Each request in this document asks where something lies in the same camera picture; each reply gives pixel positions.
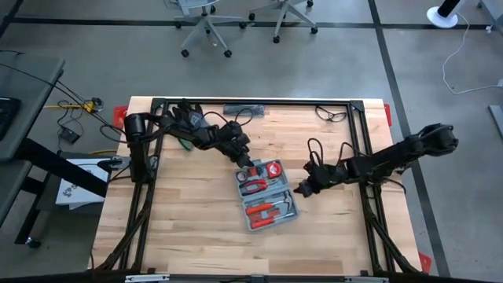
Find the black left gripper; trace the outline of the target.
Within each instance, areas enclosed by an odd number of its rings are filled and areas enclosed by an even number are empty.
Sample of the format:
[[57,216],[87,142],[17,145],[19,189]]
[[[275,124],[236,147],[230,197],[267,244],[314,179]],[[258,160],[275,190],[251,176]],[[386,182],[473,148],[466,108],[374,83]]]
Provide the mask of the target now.
[[246,134],[240,134],[235,138],[225,142],[225,154],[230,158],[237,158],[236,164],[239,167],[253,167],[254,163],[248,155],[249,137]]

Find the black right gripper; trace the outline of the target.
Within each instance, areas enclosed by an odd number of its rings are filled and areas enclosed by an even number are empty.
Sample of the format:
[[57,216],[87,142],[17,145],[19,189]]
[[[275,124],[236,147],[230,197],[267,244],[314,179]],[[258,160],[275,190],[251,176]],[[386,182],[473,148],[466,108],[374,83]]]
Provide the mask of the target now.
[[310,197],[314,193],[313,189],[328,189],[339,184],[337,166],[306,164],[304,169],[309,176],[294,189],[295,193],[302,194],[304,198]]

